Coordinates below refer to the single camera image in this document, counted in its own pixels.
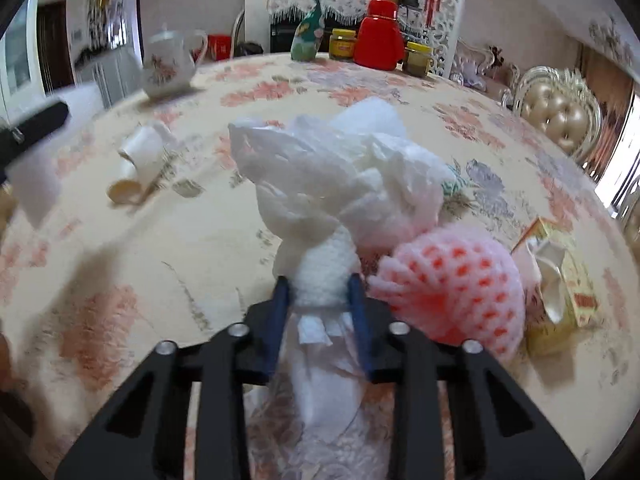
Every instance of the wooden door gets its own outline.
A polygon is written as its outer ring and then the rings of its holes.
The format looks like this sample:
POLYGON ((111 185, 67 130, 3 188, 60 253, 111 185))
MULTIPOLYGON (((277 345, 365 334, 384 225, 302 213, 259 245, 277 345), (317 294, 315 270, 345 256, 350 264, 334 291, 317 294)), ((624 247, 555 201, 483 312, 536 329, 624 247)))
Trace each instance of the wooden door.
POLYGON ((48 94, 74 84, 66 39, 66 0, 38 6, 38 58, 48 94))

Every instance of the metal screw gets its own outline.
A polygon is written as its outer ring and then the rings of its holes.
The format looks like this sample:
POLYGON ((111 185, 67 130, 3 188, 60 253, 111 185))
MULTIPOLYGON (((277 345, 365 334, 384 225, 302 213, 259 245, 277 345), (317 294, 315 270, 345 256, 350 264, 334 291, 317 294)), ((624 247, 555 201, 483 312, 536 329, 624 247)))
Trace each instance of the metal screw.
POLYGON ((475 339, 467 339, 462 343, 462 349, 468 354, 479 354, 483 348, 475 339))
POLYGON ((394 321, 389 325, 389 332, 393 335, 407 335, 409 333, 409 325, 407 323, 403 323, 402 321, 394 321))
POLYGON ((156 352, 160 355, 171 355, 178 348, 173 341, 161 341, 156 345, 156 352))
POLYGON ((11 134, 14 136, 15 142, 18 144, 22 144, 24 142, 24 133, 22 133, 18 128, 12 128, 11 134))
POLYGON ((235 323, 228 328, 228 332, 233 337, 244 337, 249 333, 249 327, 244 323, 235 323))

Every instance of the door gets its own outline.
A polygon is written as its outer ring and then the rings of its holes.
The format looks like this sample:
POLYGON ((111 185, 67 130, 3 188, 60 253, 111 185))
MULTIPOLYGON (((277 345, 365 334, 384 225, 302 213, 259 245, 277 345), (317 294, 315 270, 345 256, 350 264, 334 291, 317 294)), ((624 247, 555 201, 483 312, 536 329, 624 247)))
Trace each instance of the door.
POLYGON ((46 94, 74 84, 66 39, 66 0, 38 6, 38 60, 46 94))
POLYGON ((44 100, 38 63, 38 0, 25 0, 0 40, 0 84, 13 123, 44 100))

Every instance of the cabinet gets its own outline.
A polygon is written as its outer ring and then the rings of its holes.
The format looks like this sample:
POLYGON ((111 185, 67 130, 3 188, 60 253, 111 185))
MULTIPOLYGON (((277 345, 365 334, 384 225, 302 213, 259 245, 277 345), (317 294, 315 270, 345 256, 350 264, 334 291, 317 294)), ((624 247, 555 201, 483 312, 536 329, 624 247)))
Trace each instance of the cabinet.
POLYGON ((25 0, 0 40, 0 115, 6 114, 11 122, 44 97, 38 62, 37 11, 38 0, 25 0))
POLYGON ((76 71, 76 75, 81 82, 98 84, 105 108, 111 108, 140 88, 140 67, 130 46, 95 57, 76 71))

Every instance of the peacock figurine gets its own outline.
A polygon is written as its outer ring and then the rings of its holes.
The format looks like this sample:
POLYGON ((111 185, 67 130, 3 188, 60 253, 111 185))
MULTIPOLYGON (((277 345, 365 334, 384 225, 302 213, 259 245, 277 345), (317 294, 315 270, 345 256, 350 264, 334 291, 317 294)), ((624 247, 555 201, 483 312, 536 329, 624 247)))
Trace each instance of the peacock figurine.
POLYGON ((320 48, 324 34, 324 17, 320 0, 313 1, 316 6, 300 22, 293 38, 291 45, 293 61, 313 61, 320 48))

